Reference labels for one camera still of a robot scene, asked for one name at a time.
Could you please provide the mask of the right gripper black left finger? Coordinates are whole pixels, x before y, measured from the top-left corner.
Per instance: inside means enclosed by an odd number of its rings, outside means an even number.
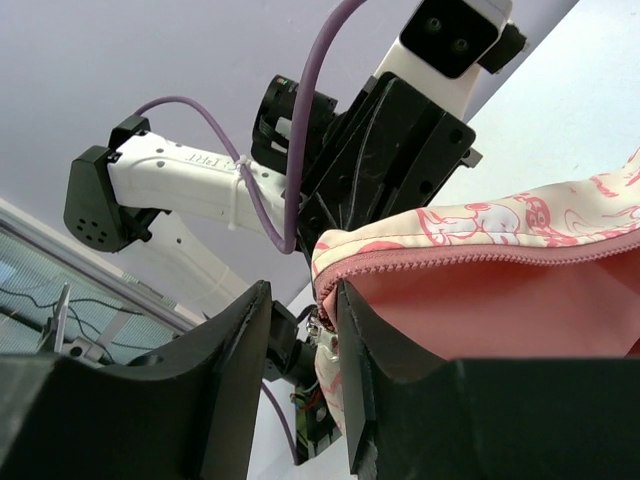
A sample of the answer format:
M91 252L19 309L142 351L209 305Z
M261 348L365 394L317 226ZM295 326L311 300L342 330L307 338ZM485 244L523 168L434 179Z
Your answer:
M271 320L259 281L125 366L1 359L5 479L243 479Z

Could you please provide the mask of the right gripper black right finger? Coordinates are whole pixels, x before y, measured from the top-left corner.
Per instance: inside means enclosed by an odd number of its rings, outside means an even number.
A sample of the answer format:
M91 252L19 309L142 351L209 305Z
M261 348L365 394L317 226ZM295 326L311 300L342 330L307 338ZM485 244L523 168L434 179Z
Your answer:
M360 479L635 479L639 362L446 361L337 294L350 471Z

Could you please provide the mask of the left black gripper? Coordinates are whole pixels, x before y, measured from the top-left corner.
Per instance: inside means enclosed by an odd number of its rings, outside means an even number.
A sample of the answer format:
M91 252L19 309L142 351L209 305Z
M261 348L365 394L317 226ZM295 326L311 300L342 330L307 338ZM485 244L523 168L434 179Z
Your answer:
M392 73L370 79L333 121L303 174L297 247L428 205L461 166L475 131Z

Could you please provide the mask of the pink Snoopy zip jacket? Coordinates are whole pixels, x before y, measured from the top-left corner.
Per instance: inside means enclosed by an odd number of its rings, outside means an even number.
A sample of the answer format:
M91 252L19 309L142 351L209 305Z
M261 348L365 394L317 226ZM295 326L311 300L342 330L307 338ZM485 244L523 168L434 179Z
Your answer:
M639 159L581 181L327 231L311 270L331 335L347 281L446 360L635 356Z

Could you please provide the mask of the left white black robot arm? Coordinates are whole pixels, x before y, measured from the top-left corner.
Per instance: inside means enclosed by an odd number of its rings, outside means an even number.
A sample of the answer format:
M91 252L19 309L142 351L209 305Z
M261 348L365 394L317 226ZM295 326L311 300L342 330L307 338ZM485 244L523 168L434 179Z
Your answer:
M464 123L473 75L422 82L385 72L351 107L312 97L294 248L307 261L329 230L353 231L430 203L460 166L472 162L474 131ZM285 171L298 84L275 77L259 107L249 157L170 141L137 112L106 146L72 162L64 223L91 249L137 254L170 279L199 312L214 315L246 283L182 222L191 214L255 232L285 226Z

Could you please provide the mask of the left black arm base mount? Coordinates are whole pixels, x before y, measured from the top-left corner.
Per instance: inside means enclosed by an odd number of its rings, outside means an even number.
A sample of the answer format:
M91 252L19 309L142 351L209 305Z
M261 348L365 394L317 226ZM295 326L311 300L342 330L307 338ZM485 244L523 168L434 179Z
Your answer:
M261 389L280 420L296 466L319 456L341 436L315 370L318 351L331 361L337 359L337 337L320 322L318 308L309 305L295 316L274 301ZM295 411L293 427L267 386L278 380L293 387L289 395Z

